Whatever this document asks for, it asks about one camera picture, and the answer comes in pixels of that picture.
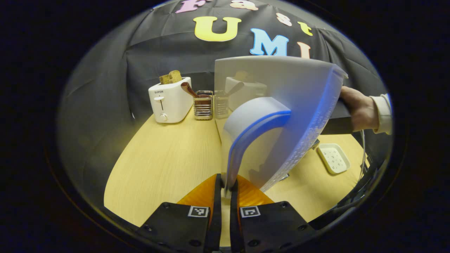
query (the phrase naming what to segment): table surface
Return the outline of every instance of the table surface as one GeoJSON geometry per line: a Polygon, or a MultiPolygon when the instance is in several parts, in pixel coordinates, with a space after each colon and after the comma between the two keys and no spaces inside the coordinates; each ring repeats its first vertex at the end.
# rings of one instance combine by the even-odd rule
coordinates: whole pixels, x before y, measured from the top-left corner
{"type": "MultiPolygon", "coordinates": [[[[290,171],[290,177],[265,192],[274,202],[288,201],[307,222],[344,198],[355,187],[361,171],[363,149],[352,135],[320,135],[318,139],[341,146],[350,169],[331,175],[317,149],[310,150],[290,171]]],[[[142,226],[162,202],[176,203],[220,173],[220,153],[214,120],[195,120],[192,108],[183,121],[174,124],[157,123],[152,115],[117,160],[106,184],[104,205],[142,226]]],[[[222,198],[221,246],[230,245],[229,224],[230,200],[222,198]]]]}

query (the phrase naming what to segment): toaster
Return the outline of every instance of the toaster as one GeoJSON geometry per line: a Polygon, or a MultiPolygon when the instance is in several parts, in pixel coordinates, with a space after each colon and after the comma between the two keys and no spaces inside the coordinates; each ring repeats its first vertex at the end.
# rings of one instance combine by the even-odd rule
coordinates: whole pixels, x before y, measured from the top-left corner
{"type": "Polygon", "coordinates": [[[192,88],[191,78],[182,77],[179,82],[158,83],[148,89],[156,122],[177,123],[186,117],[192,106],[192,96],[181,88],[183,82],[189,83],[192,88]]]}

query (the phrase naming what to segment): blue letter m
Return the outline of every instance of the blue letter m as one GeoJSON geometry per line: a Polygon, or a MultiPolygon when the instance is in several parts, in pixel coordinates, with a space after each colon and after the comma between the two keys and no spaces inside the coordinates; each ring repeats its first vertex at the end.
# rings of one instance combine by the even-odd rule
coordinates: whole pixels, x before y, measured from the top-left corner
{"type": "Polygon", "coordinates": [[[267,35],[267,32],[264,30],[257,28],[252,28],[250,30],[255,34],[253,48],[250,49],[251,54],[263,55],[264,51],[262,50],[262,47],[264,47],[264,50],[268,55],[272,55],[276,49],[277,52],[274,55],[286,56],[286,48],[289,41],[288,38],[277,35],[274,40],[271,41],[269,35],[267,35]]]}

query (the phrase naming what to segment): human hand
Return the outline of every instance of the human hand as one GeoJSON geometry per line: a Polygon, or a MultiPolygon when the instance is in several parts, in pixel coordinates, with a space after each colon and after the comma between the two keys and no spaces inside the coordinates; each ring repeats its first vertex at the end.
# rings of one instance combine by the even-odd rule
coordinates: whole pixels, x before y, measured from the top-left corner
{"type": "Polygon", "coordinates": [[[378,129],[380,123],[374,100],[361,92],[342,86],[340,97],[350,110],[353,131],[378,129]]]}

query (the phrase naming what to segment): metal utensil holder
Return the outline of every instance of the metal utensil holder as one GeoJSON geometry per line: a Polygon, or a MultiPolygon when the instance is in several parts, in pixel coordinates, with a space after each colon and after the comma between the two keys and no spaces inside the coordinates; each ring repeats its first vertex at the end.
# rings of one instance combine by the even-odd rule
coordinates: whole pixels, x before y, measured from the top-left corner
{"type": "Polygon", "coordinates": [[[211,90],[199,90],[196,94],[206,94],[209,98],[194,98],[194,117],[198,120],[212,119],[212,95],[211,90]]]}

